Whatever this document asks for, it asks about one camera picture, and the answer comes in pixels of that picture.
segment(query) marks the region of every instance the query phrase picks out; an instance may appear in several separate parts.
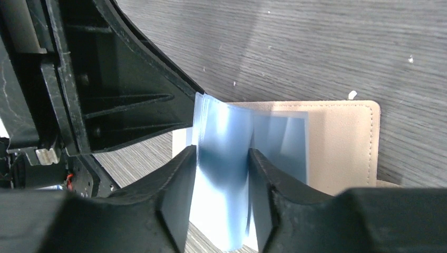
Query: wooden table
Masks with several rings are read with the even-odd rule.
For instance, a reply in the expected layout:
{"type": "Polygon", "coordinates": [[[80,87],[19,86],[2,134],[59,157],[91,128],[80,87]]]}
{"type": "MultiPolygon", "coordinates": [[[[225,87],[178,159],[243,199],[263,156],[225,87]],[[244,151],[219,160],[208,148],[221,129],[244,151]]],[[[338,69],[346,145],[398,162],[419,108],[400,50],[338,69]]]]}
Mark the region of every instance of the wooden table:
{"type": "MultiPolygon", "coordinates": [[[[447,186],[443,1],[118,3],[149,39],[223,101],[344,100],[355,90],[355,99],[378,102],[378,178],[405,187],[447,186]]],[[[171,135],[165,134],[97,158],[123,186],[170,155],[171,135]]],[[[218,252],[193,226],[188,240],[187,252],[218,252]]]]}

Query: gray wooden surface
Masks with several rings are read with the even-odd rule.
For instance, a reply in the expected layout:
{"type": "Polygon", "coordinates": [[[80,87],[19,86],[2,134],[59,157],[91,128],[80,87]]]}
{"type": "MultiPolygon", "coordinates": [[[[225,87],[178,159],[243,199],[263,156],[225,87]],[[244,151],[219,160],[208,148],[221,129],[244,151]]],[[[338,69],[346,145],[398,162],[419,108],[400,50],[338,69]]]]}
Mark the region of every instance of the gray wooden surface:
{"type": "MultiPolygon", "coordinates": [[[[378,178],[447,186],[447,2],[118,0],[226,102],[358,100],[382,108],[378,178]]],[[[98,155],[122,185],[170,159],[171,135],[98,155]]],[[[187,252],[215,252],[191,227],[187,252]]]]}

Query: wallet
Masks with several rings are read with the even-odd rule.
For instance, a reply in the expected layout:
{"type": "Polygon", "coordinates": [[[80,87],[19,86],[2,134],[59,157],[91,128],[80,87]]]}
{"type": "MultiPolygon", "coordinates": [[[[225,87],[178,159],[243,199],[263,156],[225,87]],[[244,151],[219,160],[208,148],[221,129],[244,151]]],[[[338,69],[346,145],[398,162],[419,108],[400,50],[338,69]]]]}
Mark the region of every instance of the wallet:
{"type": "MultiPolygon", "coordinates": [[[[380,106],[374,101],[238,102],[259,111],[303,111],[309,117],[309,186],[330,195],[377,186],[380,106]]],[[[173,156],[186,146],[186,129],[172,136],[173,156]]],[[[389,183],[380,186],[391,187],[389,183]]]]}

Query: silver metal piece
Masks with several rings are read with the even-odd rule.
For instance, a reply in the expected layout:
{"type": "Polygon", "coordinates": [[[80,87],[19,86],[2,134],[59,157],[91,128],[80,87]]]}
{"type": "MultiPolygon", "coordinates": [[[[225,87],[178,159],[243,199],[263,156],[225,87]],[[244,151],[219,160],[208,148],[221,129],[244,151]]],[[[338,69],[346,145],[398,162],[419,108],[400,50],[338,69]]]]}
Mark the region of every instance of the silver metal piece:
{"type": "Polygon", "coordinates": [[[26,0],[0,0],[0,9],[17,52],[46,53],[39,45],[26,0]]]}
{"type": "Polygon", "coordinates": [[[53,163],[59,163],[61,159],[61,150],[50,148],[48,149],[36,149],[36,155],[41,165],[52,165],[53,163]]]}

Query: beige leather case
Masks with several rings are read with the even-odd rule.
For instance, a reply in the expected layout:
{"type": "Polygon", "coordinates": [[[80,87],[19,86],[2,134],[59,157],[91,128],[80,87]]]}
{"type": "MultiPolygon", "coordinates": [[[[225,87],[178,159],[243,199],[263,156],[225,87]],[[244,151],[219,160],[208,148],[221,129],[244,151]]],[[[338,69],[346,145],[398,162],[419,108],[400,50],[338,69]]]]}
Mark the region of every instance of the beige leather case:
{"type": "MultiPolygon", "coordinates": [[[[376,186],[380,124],[380,107],[376,102],[286,101],[234,104],[262,111],[309,113],[311,187],[335,195],[350,187],[376,186]]],[[[185,139],[182,140],[182,135],[181,131],[173,135],[173,154],[184,148],[185,139]]]]}

